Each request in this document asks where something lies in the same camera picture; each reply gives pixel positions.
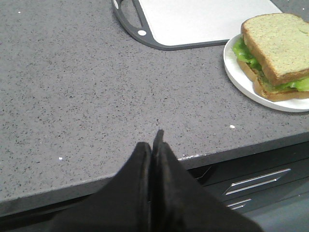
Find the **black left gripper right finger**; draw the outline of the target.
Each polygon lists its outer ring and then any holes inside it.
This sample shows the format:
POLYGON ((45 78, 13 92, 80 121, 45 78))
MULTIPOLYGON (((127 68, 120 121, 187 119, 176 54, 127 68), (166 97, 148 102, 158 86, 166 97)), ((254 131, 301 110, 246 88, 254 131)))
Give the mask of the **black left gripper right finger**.
POLYGON ((151 161, 153 232, 260 232, 262 228, 208 194, 175 157, 159 130, 151 161))

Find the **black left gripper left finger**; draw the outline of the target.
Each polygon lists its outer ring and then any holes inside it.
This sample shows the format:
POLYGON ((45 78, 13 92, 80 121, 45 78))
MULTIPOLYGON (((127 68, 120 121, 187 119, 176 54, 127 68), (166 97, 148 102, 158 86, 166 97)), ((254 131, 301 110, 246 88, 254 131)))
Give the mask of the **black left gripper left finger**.
POLYGON ((98 192, 52 220, 49 232, 148 232, 151 148, 137 143, 121 170, 98 192))

